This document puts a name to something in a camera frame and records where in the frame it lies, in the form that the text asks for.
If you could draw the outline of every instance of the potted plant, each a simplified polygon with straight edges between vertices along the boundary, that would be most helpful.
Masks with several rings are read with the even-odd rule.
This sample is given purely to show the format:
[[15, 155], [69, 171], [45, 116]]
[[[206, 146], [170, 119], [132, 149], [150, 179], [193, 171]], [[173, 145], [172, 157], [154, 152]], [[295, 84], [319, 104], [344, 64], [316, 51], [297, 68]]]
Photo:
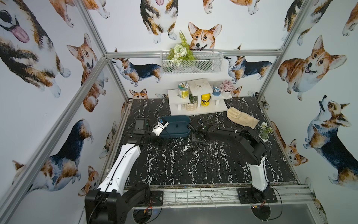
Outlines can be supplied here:
[[263, 122], [260, 126], [260, 134], [259, 137], [262, 141], [267, 142], [269, 140], [269, 134], [273, 133], [272, 127], [268, 127], [266, 122]]
[[234, 85], [225, 80], [220, 84], [220, 91], [223, 97], [228, 97], [231, 94], [231, 91], [235, 89]]
[[193, 111], [198, 107], [198, 104], [197, 104], [198, 96], [193, 96], [192, 94], [189, 94], [189, 100], [190, 100], [190, 103], [185, 104], [185, 108], [188, 111]]

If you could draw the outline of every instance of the black marble tabletop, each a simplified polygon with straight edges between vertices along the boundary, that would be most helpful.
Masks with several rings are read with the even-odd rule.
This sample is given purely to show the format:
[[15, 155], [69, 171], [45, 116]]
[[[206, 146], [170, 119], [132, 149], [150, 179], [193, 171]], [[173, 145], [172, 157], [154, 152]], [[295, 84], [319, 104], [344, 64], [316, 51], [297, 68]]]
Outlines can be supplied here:
[[[261, 122], [266, 122], [255, 97], [235, 97], [225, 102], [228, 108], [232, 106], [257, 118], [260, 121], [255, 128], [257, 132]], [[133, 100], [121, 139], [133, 131], [137, 118], [157, 121], [162, 116], [170, 116], [168, 99]], [[191, 120], [200, 118], [222, 127], [241, 127], [230, 121], [226, 112], [190, 116]], [[141, 154], [133, 165], [126, 185], [143, 181], [149, 185], [230, 186], [251, 181], [248, 164], [233, 146], [224, 142], [212, 142], [210, 145], [193, 143], [194, 148], [191, 148], [188, 147], [189, 138], [190, 135], [186, 138], [166, 139], [162, 141], [161, 147], [140, 146]], [[268, 179], [271, 182], [295, 183], [296, 179], [273, 135], [270, 135], [267, 144], [272, 153], [266, 162]]]

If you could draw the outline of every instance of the beige work glove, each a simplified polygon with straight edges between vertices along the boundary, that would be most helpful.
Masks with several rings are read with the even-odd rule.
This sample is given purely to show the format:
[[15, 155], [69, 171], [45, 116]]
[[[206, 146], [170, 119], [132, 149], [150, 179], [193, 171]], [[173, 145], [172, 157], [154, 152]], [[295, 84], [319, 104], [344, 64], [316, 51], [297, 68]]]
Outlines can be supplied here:
[[242, 125], [242, 126], [249, 126], [252, 129], [258, 124], [258, 120], [245, 112], [241, 112], [234, 107], [230, 107], [227, 110], [226, 114], [227, 118], [230, 119], [232, 122]]

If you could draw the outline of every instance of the white wire basket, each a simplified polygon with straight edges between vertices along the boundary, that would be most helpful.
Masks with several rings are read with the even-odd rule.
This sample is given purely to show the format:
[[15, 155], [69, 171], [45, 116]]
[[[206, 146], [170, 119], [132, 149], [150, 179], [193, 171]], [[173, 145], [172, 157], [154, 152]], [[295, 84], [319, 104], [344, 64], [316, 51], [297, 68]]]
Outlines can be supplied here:
[[219, 49], [192, 50], [196, 61], [181, 61], [181, 65], [168, 60], [169, 50], [160, 52], [161, 65], [164, 74], [206, 74], [221, 72], [223, 53]]

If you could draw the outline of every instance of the yellow bottle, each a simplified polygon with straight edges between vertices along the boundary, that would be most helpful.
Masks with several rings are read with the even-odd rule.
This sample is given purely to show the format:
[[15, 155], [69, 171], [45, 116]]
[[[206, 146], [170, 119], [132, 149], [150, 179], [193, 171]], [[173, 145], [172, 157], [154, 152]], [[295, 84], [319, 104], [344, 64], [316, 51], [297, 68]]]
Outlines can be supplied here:
[[210, 93], [202, 95], [202, 101], [201, 101], [202, 106], [209, 105], [210, 103], [209, 101], [210, 101]]

